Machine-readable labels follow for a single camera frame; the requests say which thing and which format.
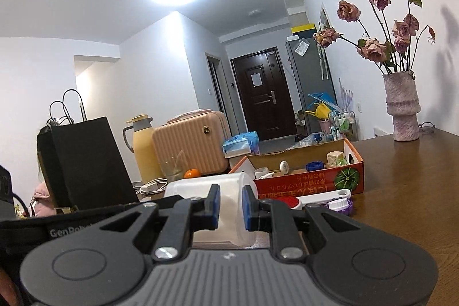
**gray floor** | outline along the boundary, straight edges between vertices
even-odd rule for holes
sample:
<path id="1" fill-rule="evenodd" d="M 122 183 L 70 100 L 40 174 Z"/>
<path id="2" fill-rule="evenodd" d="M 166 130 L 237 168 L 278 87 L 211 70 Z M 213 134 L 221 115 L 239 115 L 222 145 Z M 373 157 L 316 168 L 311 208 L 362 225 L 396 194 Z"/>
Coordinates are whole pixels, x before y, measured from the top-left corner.
<path id="1" fill-rule="evenodd" d="M 285 151 L 295 144 L 295 135 L 276 139 L 263 140 L 260 142 L 260 154 Z"/>

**brown tabletop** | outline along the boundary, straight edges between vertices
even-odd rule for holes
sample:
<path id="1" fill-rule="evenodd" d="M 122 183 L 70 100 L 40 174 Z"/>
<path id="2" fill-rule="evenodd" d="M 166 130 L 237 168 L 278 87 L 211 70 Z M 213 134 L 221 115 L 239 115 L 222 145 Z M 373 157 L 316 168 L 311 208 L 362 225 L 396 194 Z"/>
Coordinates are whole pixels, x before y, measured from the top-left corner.
<path id="1" fill-rule="evenodd" d="M 353 196 L 353 218 L 427 250 L 439 270 L 428 305 L 459 305 L 459 137 L 436 129 L 413 142 L 387 135 L 354 145 L 365 192 Z"/>

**flower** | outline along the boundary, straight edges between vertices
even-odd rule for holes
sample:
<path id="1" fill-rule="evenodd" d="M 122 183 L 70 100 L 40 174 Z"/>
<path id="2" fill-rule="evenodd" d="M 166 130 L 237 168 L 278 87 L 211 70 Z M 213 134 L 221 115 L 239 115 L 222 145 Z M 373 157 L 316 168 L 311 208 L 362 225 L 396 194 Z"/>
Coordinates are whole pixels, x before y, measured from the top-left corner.
<path id="1" fill-rule="evenodd" d="M 370 0 L 371 4 L 374 4 L 379 11 L 384 9 L 391 4 L 391 0 Z"/>
<path id="2" fill-rule="evenodd" d="M 407 23 L 404 21 L 395 20 L 395 24 L 392 28 L 392 34 L 394 37 L 400 37 L 402 39 L 410 39 L 411 33 Z"/>
<path id="3" fill-rule="evenodd" d="M 355 4 L 348 3 L 346 1 L 339 2 L 338 17 L 341 20 L 346 20 L 348 23 L 351 21 L 357 21 L 357 18 L 360 16 L 360 10 L 355 6 Z"/>
<path id="4" fill-rule="evenodd" d="M 403 39 L 400 37 L 395 38 L 395 41 L 394 41 L 395 50 L 398 53 L 406 53 L 408 50 L 409 44 L 410 44 L 409 39 Z"/>
<path id="5" fill-rule="evenodd" d="M 328 47 L 330 44 L 335 42 L 341 34 L 337 33 L 334 28 L 328 28 L 322 30 L 320 33 L 315 33 L 314 38 L 317 40 L 317 43 L 322 47 Z"/>
<path id="6" fill-rule="evenodd" d="M 419 21 L 413 15 L 408 13 L 403 19 L 403 22 L 408 25 L 411 37 L 414 37 L 416 35 L 416 31 L 419 30 Z"/>
<path id="7" fill-rule="evenodd" d="M 429 33 L 431 37 L 428 39 L 428 41 L 432 44 L 435 43 L 435 31 L 429 26 Z"/>
<path id="8" fill-rule="evenodd" d="M 357 52 L 359 52 L 359 55 L 367 60 L 382 63 L 387 60 L 386 49 L 387 46 L 380 44 L 378 40 L 374 38 L 367 41 L 365 47 L 361 48 L 361 53 L 359 52 L 359 49 L 357 49 Z"/>

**vase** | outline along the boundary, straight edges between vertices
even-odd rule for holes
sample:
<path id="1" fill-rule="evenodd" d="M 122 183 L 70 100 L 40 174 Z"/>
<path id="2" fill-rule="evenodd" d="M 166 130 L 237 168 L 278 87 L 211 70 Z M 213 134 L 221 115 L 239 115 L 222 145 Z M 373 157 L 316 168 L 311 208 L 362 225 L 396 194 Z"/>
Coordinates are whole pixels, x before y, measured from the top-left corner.
<path id="1" fill-rule="evenodd" d="M 384 74 L 387 113 L 394 123 L 394 140 L 409 142 L 419 138 L 417 113 L 421 111 L 413 72 Z"/>

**refrigerator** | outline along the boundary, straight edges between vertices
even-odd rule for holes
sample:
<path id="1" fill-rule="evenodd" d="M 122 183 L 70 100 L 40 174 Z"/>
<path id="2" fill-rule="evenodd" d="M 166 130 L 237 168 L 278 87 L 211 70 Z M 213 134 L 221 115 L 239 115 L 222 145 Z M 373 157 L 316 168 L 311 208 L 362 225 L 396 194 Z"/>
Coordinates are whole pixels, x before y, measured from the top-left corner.
<path id="1" fill-rule="evenodd" d="M 303 56 L 300 51 L 301 47 L 298 50 L 300 53 L 297 52 L 301 41 L 309 44 Z M 287 40 L 285 44 L 293 69 L 293 75 L 297 82 L 302 110 L 314 110 L 315 108 L 315 106 L 308 108 L 308 105 L 314 102 L 314 99 L 309 97 L 308 94 L 328 93 L 336 103 L 337 96 L 334 91 L 325 50 L 317 45 L 314 38 L 302 38 L 293 41 Z M 305 122 L 308 134 L 321 131 L 320 124 L 316 117 L 306 114 Z"/>

